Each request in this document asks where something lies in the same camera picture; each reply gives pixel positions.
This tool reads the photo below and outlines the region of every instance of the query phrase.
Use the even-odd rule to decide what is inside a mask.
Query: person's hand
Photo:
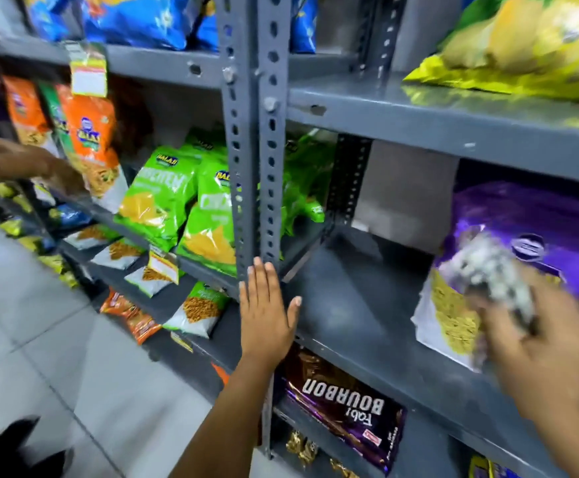
[[[294,341],[301,297],[294,297],[287,313],[274,265],[261,258],[247,268],[247,289],[239,283],[242,358],[254,358],[273,371]]]
[[[63,194],[84,192],[84,178],[66,160],[37,146],[21,146],[24,156],[40,165],[40,177]]]
[[[468,299],[482,318],[502,388],[538,423],[579,411],[579,302],[533,268],[523,266],[522,276],[533,291],[537,336],[523,336],[504,306]]]

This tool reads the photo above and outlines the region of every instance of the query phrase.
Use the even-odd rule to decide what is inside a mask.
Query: shelf bolt
[[[263,108],[268,112],[276,111],[279,106],[279,102],[274,97],[265,97],[263,99]]]
[[[236,76],[237,72],[234,67],[225,67],[223,69],[223,78],[227,83],[233,83]]]

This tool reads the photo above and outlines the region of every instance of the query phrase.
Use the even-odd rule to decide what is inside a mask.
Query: tiled floor
[[[69,477],[166,477],[210,404],[0,230],[0,430],[42,418],[33,456],[72,446]],[[296,478],[254,451],[252,477]]]

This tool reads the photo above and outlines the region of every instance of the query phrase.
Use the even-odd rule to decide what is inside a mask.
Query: hand
[[[68,196],[85,191],[84,178],[68,161],[37,146],[22,146],[21,151],[40,165],[40,177]]]
[[[533,268],[522,266],[533,291],[538,336],[525,337],[508,310],[475,297],[502,388],[520,414],[538,423],[579,411],[579,302]]]
[[[274,265],[261,258],[254,259],[254,266],[247,268],[247,289],[239,282],[241,306],[241,358],[254,358],[276,369],[285,358],[298,323],[301,297],[294,297],[287,313]]]

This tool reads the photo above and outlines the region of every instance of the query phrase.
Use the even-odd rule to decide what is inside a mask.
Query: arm
[[[533,290],[539,333],[521,335],[508,311],[470,298],[481,317],[502,388],[533,421],[553,460],[579,478],[579,303],[523,268]]]
[[[247,290],[240,282],[241,359],[170,478],[249,476],[265,394],[294,340],[301,299],[285,313],[273,265],[256,257],[247,272]]]
[[[35,177],[54,182],[64,192],[83,189],[81,175],[66,161],[46,149],[0,139],[0,182]]]

